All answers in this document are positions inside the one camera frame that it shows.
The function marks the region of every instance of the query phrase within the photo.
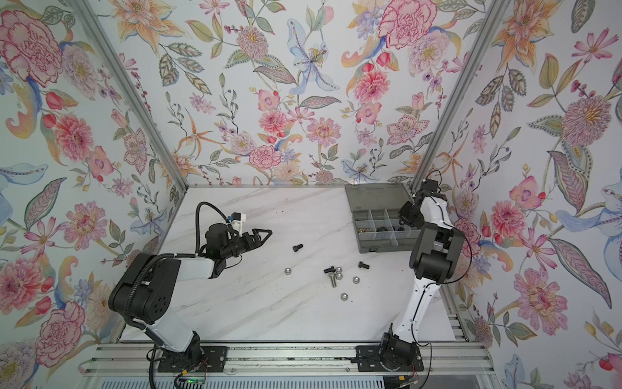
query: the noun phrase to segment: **green leaf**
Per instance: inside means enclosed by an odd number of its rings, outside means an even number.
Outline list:
[[[210,161],[215,161],[218,159],[218,157],[220,156],[220,152],[222,152],[222,150],[216,150],[213,153],[210,154]]]
[[[110,231],[110,237],[116,241],[119,241],[121,238],[121,229],[115,222],[110,220],[110,225],[108,226],[108,231]]]
[[[553,136],[561,136],[564,134],[562,122],[564,118],[560,115],[543,116],[536,121],[528,123],[531,128],[541,129],[545,133]]]
[[[64,177],[50,181],[44,189],[35,195],[35,197],[33,197],[32,200],[30,200],[30,202],[26,205],[26,210],[24,211],[24,223],[26,224],[27,230],[30,230],[35,223],[50,213],[52,207],[56,203],[58,192],[60,190],[60,184],[62,184],[62,182],[66,179],[67,178]]]
[[[227,64],[225,65],[225,68],[229,69],[230,67],[234,67],[235,65],[239,63],[245,63],[250,60],[251,60],[251,57],[246,55],[246,53],[244,53],[242,50],[235,50],[229,56],[229,59],[227,60]]]
[[[53,25],[60,22],[63,17],[63,10],[55,6],[47,6],[41,16],[41,21],[45,24]]]
[[[471,35],[474,32],[478,32],[481,28],[481,24],[483,23],[484,19],[480,19],[476,22],[474,22],[471,26],[469,26],[469,28],[466,29],[464,36],[462,37],[462,39],[466,38],[468,35]]]
[[[530,106],[533,108],[542,107],[546,103],[548,103],[553,97],[555,97],[555,95],[551,95],[550,93],[543,93],[540,96],[536,97],[534,101],[527,104],[527,106]]]
[[[525,326],[523,323],[514,322],[508,326],[508,329],[514,334],[514,336],[521,340],[527,340],[537,336],[532,330]]]
[[[589,20],[596,6],[595,0],[576,0],[570,16],[570,30],[576,34]]]
[[[272,26],[270,26],[270,23],[265,17],[259,16],[257,19],[255,19],[255,21],[257,22],[257,26],[260,29],[274,35],[274,31],[272,31]]]
[[[279,2],[269,2],[266,4],[266,8],[268,8],[270,12],[285,11],[285,7]]]
[[[499,328],[497,326],[493,326],[493,335],[494,339],[497,341],[497,344],[501,347],[501,333],[499,332]]]

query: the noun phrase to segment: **blue flower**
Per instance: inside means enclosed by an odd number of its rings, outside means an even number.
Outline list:
[[[296,159],[296,152],[293,149],[288,149],[283,153],[282,158],[284,162],[293,161]]]
[[[145,212],[147,213],[145,221],[135,221],[129,227],[130,231],[136,232],[140,235],[145,235],[146,233],[151,234],[152,232],[155,232],[158,235],[163,235],[164,231],[160,228],[160,223],[166,219],[166,209],[164,209],[158,217],[156,217],[156,214],[153,213],[151,208],[145,208]]]
[[[76,291],[76,302],[82,306],[86,306],[88,296],[93,292],[93,282],[90,279],[79,279],[78,284],[73,288]]]

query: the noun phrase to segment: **orange lily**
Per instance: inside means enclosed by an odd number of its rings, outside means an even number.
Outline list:
[[[182,148],[182,144],[184,142],[186,142],[186,146],[189,146],[194,143],[195,149],[198,147],[198,153],[197,153],[197,156],[195,157],[195,159],[197,159],[199,154],[201,154],[201,140],[216,143],[216,144],[221,144],[221,143],[212,141],[211,139],[204,137],[205,134],[208,134],[212,131],[205,131],[204,133],[197,133],[197,126],[195,125],[194,119],[192,118],[192,115],[190,114],[190,112],[188,112],[188,116],[190,117],[190,123],[192,124],[192,134],[188,135],[187,137],[179,141],[179,146],[177,147],[177,150],[175,152],[179,151],[179,149]]]
[[[454,154],[449,155],[449,153],[447,152],[441,152],[439,155],[436,156],[436,158],[443,157],[443,162],[445,163],[443,166],[439,168],[439,170],[444,169],[440,173],[445,174],[451,167],[453,171],[453,181],[456,183],[458,183],[458,180],[456,179],[456,165],[462,167],[460,162],[456,160],[456,157],[458,156],[458,154],[460,154],[460,151],[462,151],[462,147],[465,145],[467,138],[468,138],[468,133],[466,133],[465,140],[462,141],[462,144],[460,145],[460,147],[456,150]]]

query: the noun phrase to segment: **flower stem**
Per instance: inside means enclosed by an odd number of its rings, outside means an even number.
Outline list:
[[[518,308],[518,307],[519,307],[518,300],[514,300],[508,305],[501,308],[496,314],[494,314],[494,318],[497,319],[499,316],[501,316],[502,313],[505,313],[506,311],[509,311],[512,308]]]
[[[562,141],[562,137],[560,136],[559,139],[557,140],[557,142],[555,142],[555,144],[553,145],[553,150],[557,149],[557,145]],[[542,178],[542,191],[545,192],[546,191],[546,176],[549,173],[549,166],[550,166],[550,160],[551,158],[553,158],[553,156],[551,156],[549,154],[549,158],[546,160],[546,165],[544,166],[544,177]]]
[[[102,246],[103,248],[105,248],[106,250],[110,251],[112,254],[119,256],[120,254],[117,253],[116,251],[114,251],[113,249],[111,249],[110,247],[106,246],[106,244],[104,242],[101,241],[101,239],[97,239],[96,240],[97,244],[99,244],[99,246]]]

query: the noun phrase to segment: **pink flower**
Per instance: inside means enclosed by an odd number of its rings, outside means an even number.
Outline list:
[[[197,112],[199,111],[203,111],[203,113],[208,113],[211,115],[211,112],[214,111],[216,109],[215,106],[213,106],[210,103],[208,103],[207,101],[205,101],[204,98],[202,98],[201,96],[198,96],[194,93],[192,93],[192,97],[190,97],[190,104],[197,109]]]
[[[84,321],[84,309],[75,301],[53,309],[37,338],[37,362],[46,367],[58,364],[80,341]]]
[[[557,267],[557,263],[553,262],[547,255],[553,255],[555,254],[555,250],[553,250],[552,248],[542,248],[542,245],[547,241],[547,236],[546,234],[542,234],[538,237],[538,240],[535,240],[536,238],[536,231],[533,228],[528,228],[527,229],[529,231],[529,239],[525,239],[522,237],[522,235],[520,236],[522,244],[525,245],[525,247],[527,247],[529,249],[529,251],[527,251],[527,257],[531,258],[531,256],[535,253],[536,254],[536,259],[538,260],[538,263],[540,264],[540,266],[544,269],[546,269],[546,266],[544,266],[545,264],[549,265],[549,267],[551,269],[554,269]]]
[[[110,115],[110,117],[114,120],[114,122],[120,127],[120,128],[125,128],[128,126],[128,121],[125,118],[125,116],[123,116],[123,114],[117,110],[113,110],[113,114]]]
[[[412,116],[404,115],[397,121],[387,126],[389,133],[388,144],[406,143],[428,127],[429,120],[417,121]]]
[[[84,119],[75,115],[63,115],[54,127],[56,144],[63,155],[72,161],[84,161],[93,147],[93,133]]]
[[[18,258],[5,262],[0,270],[0,309],[8,315],[15,308],[22,310],[38,295],[43,270],[35,261]]]
[[[106,211],[97,207],[94,201],[83,204],[76,204],[76,213],[67,212],[67,218],[71,220],[70,225],[65,229],[65,240],[69,243],[76,241],[75,249],[84,250],[88,248],[88,242],[106,236],[107,220],[100,220],[106,216]]]
[[[379,36],[386,37],[387,48],[415,44],[428,33],[436,13],[430,0],[392,0],[380,20]]]
[[[463,217],[459,218],[453,225],[465,235],[465,242],[462,245],[462,255],[469,259],[471,258],[471,252],[473,252],[473,256],[477,255],[481,251],[479,245],[481,238],[479,228],[471,223],[471,220]]]
[[[275,110],[276,108],[279,107],[280,102],[281,102],[281,98],[279,97],[278,93],[274,94],[263,89],[259,91],[259,110],[260,111]]]
[[[387,75],[380,70],[365,73],[355,88],[355,96],[362,103],[378,101],[389,90]]]
[[[288,118],[289,121],[298,121],[298,123],[302,124],[302,120],[311,120],[310,117],[315,115],[315,112],[308,112],[308,108],[305,108],[302,112],[300,111],[300,107],[296,107],[296,114],[291,111],[287,111],[287,114],[291,116]]]
[[[259,125],[267,133],[280,133],[287,126],[287,117],[279,110],[266,111],[259,119]]]
[[[562,127],[570,146],[589,146],[600,139],[611,121],[611,103],[602,96],[582,98],[568,106]]]
[[[363,143],[365,147],[376,143],[376,137],[373,136],[368,129],[356,132],[356,138],[359,143]]]
[[[97,74],[81,47],[66,45],[63,49],[63,75],[85,97],[95,100]]]
[[[409,70],[411,75],[425,72],[435,66],[443,57],[449,45],[449,38],[439,30],[427,34],[411,46]]]
[[[204,0],[206,4],[199,4],[199,7],[206,9],[205,14],[209,14],[212,11],[216,11],[220,15],[220,10],[229,6],[228,2],[221,2],[220,0]]]
[[[516,201],[516,205],[522,209],[534,209],[542,205],[539,193],[536,179],[529,176],[509,191],[509,198]]]
[[[88,158],[88,167],[91,169],[91,174],[95,178],[107,176],[114,172],[113,165],[110,163],[108,157],[106,157],[106,152],[101,146],[95,146],[95,151],[91,152]]]
[[[465,63],[468,61],[470,57],[471,57],[470,52],[465,53],[464,59],[462,61],[458,57],[455,57],[452,62],[456,64],[456,67],[445,69],[445,70],[447,71],[447,73],[461,72],[462,68],[464,67]]]
[[[575,49],[579,50],[580,53],[573,53],[572,56],[583,57],[584,55],[587,55],[587,58],[583,61],[584,63],[588,63],[592,59],[592,56],[596,57],[596,59],[611,58],[612,54],[603,49],[617,42],[618,36],[614,35],[606,42],[603,42],[605,38],[607,38],[607,34],[609,34],[609,28],[604,29],[603,32],[600,33],[596,42],[594,42],[594,33],[591,32],[587,34],[587,45],[583,42],[577,42],[575,44]]]
[[[138,68],[132,67],[136,64],[136,60],[134,60],[133,58],[130,58],[129,60],[125,60],[125,53],[119,53],[119,59],[121,60],[121,63],[123,64],[123,67],[125,68],[125,70],[138,70]]]
[[[251,59],[262,59],[268,54],[268,41],[257,27],[247,27],[238,33],[236,39],[240,49]]]
[[[525,215],[510,200],[493,206],[493,227],[503,238],[517,238],[525,229]]]
[[[58,232],[58,230],[64,230],[69,227],[69,223],[67,222],[61,223],[56,228],[54,228],[55,224],[56,218],[54,217],[50,217],[50,220],[48,220],[47,228],[45,227],[43,222],[39,220],[37,222],[37,229],[39,230],[40,235],[37,235],[34,232],[30,231],[24,234],[24,237],[26,239],[35,241],[36,243],[22,247],[22,254],[26,254],[27,252],[32,250],[36,250],[33,258],[38,258],[41,254],[44,253],[46,246],[53,247],[55,243],[50,241],[50,238],[52,238],[54,234]]]
[[[275,150],[274,146],[265,144],[251,151],[249,161],[261,169],[270,169],[281,163],[281,152]]]
[[[317,141],[319,144],[328,147],[329,144],[334,144],[335,139],[341,137],[339,130],[341,126],[336,124],[332,119],[320,118],[318,122],[315,119],[311,119],[311,124],[307,126],[307,138],[311,142]]]
[[[13,73],[42,87],[56,82],[62,52],[49,27],[22,11],[4,11],[0,17],[0,53]]]
[[[134,181],[129,178],[113,179],[114,194],[116,194],[117,196],[120,196],[121,198],[125,198],[125,195],[129,195],[132,193],[132,186],[134,186]]]
[[[136,135],[127,135],[123,138],[123,142],[127,150],[123,156],[123,160],[133,165],[138,174],[142,174],[147,165],[147,141],[145,140],[145,134],[139,128],[138,131],[136,131]]]
[[[518,316],[530,319],[531,326],[538,330],[542,321],[542,330],[553,336],[561,327],[568,329],[568,317],[562,311],[568,309],[566,298],[557,296],[559,285],[556,282],[547,285],[549,274],[544,268],[537,272],[533,269],[525,270],[525,278],[516,274],[514,289],[521,293],[518,298]]]
[[[330,183],[333,182],[333,178],[333,174],[326,169],[320,170],[315,175],[315,181],[318,182],[320,185],[330,185]]]
[[[382,104],[380,103],[363,105],[356,113],[356,121],[358,123],[363,121],[367,124],[374,124],[376,122],[376,118],[378,117],[378,113],[380,112],[380,107],[382,107]]]
[[[456,196],[456,212],[462,218],[471,219],[479,204],[480,195],[468,189],[461,190]]]

